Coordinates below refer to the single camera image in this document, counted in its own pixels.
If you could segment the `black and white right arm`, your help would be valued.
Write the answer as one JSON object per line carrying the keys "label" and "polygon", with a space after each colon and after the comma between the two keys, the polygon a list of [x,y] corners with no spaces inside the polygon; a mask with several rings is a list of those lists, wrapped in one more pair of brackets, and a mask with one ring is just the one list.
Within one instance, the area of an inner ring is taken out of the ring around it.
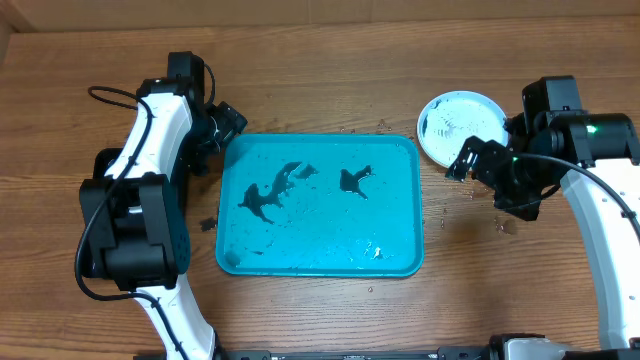
{"label": "black and white right arm", "polygon": [[636,359],[639,356],[639,141],[623,114],[547,111],[514,146],[468,138],[449,179],[477,180],[496,208],[534,221],[541,202],[562,192],[591,269],[600,347],[561,345],[536,334],[494,335],[484,359]]}

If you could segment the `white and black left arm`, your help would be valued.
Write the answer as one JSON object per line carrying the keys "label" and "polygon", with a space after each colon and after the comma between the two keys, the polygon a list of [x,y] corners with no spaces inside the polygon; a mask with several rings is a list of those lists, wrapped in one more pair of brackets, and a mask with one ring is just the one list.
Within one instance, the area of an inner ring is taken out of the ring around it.
{"label": "white and black left arm", "polygon": [[166,359],[216,359],[219,340],[187,279],[188,179],[241,134],[247,120],[216,104],[215,77],[190,51],[168,56],[167,74],[128,93],[136,120],[122,148],[98,153],[79,189],[85,222],[74,259],[89,298],[133,299],[146,312]]}

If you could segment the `light blue-rimmed plate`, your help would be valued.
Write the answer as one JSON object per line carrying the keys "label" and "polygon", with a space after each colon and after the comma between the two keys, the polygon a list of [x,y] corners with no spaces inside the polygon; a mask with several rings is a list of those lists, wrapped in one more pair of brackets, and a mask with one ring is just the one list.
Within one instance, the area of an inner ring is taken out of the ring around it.
{"label": "light blue-rimmed plate", "polygon": [[417,137],[427,156],[448,168],[471,136],[506,146],[506,119],[492,99],[472,91],[451,91],[423,108],[416,125]]}

